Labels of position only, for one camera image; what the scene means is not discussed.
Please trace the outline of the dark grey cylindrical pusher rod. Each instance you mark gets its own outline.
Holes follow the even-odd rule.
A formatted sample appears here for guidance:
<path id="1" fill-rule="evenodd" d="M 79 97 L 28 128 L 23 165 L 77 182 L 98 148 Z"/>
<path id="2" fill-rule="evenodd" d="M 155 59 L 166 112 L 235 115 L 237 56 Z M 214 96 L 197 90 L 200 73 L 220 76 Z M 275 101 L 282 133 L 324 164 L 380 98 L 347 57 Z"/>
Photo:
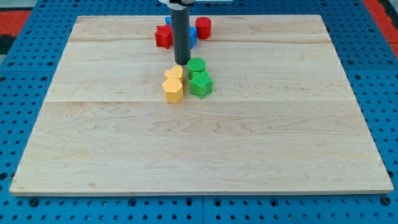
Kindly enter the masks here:
<path id="1" fill-rule="evenodd" d="M 190 60 L 189 8 L 170 10 L 174 42 L 174 58 L 178 65 L 186 65 Z"/>

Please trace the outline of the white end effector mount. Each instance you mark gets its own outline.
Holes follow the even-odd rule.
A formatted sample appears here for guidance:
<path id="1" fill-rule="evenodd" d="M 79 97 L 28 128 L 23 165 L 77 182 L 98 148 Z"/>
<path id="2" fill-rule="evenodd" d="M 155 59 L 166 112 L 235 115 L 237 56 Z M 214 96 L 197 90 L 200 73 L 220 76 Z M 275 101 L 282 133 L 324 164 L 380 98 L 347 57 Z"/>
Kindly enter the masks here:
<path id="1" fill-rule="evenodd" d="M 167 7 L 188 7 L 193 4 L 231 4 L 233 0 L 159 0 Z"/>

